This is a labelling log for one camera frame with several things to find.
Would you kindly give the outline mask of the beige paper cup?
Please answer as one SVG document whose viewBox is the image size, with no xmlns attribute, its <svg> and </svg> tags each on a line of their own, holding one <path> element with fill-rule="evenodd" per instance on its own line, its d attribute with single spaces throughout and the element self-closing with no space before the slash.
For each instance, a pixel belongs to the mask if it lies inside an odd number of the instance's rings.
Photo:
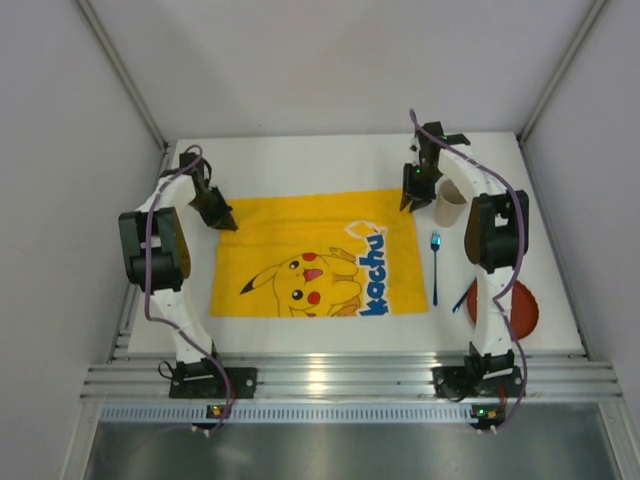
<svg viewBox="0 0 640 480">
<path fill-rule="evenodd" d="M 452 227 L 466 208 L 466 199 L 451 180 L 441 183 L 436 197 L 434 220 L 442 228 Z"/>
</svg>

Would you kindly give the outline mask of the yellow Pikachu cloth placemat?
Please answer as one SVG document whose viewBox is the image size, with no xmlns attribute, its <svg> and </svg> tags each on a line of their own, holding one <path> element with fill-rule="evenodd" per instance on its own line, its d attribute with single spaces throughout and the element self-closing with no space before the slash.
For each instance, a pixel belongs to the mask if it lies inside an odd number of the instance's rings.
<svg viewBox="0 0 640 480">
<path fill-rule="evenodd" d="M 398 189 L 234 199 L 214 317 L 382 317 L 429 309 L 414 217 Z"/>
</svg>

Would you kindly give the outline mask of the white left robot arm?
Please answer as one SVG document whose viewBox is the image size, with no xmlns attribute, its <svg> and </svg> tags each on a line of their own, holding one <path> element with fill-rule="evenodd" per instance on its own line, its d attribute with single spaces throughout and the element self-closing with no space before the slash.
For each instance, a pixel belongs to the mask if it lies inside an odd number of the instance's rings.
<svg viewBox="0 0 640 480">
<path fill-rule="evenodd" d="M 176 169 L 161 173 L 143 205 L 118 217 L 125 272 L 143 294 L 145 318 L 171 330 L 175 382 L 224 374 L 214 342 L 190 305 L 192 256 L 181 223 L 181 215 L 192 210 L 210 230 L 238 229 L 232 207 L 211 180 L 202 147 L 191 145 L 179 154 Z"/>
</svg>

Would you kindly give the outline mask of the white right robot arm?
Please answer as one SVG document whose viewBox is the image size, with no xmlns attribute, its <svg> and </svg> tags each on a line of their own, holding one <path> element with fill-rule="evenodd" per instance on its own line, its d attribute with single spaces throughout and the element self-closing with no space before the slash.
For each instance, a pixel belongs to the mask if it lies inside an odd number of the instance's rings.
<svg viewBox="0 0 640 480">
<path fill-rule="evenodd" d="M 468 138 L 446 134 L 439 122 L 415 124 L 411 149 L 417 159 L 403 168 L 401 209 L 430 205 L 442 178 L 470 207 L 464 250 L 476 268 L 475 330 L 462 365 L 435 370 L 437 394 L 451 401 L 517 395 L 526 374 L 515 364 L 521 349 L 511 306 L 528 249 L 528 195 L 473 159 Z"/>
</svg>

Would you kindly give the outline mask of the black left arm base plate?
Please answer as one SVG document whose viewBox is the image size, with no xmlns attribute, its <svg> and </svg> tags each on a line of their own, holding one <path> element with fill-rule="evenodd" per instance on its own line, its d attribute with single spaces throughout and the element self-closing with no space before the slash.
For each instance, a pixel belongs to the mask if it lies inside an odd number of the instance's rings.
<svg viewBox="0 0 640 480">
<path fill-rule="evenodd" d="M 257 387 L 258 370 L 253 367 L 226 367 L 225 373 L 230 383 L 229 397 L 253 399 Z M 180 371 L 172 374 L 169 387 L 171 399 L 226 399 L 225 381 L 219 371 L 212 366 L 200 371 Z"/>
</svg>

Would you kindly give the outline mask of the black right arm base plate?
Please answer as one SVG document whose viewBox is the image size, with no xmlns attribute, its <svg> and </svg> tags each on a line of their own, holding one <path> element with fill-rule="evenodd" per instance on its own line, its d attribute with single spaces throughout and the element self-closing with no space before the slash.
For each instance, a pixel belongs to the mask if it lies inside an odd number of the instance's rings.
<svg viewBox="0 0 640 480">
<path fill-rule="evenodd" d="M 467 398 L 498 398 L 504 394 L 515 398 L 524 381 L 518 367 L 509 375 L 477 380 L 462 366 L 437 367 L 432 370 L 435 396 L 453 402 Z"/>
</svg>

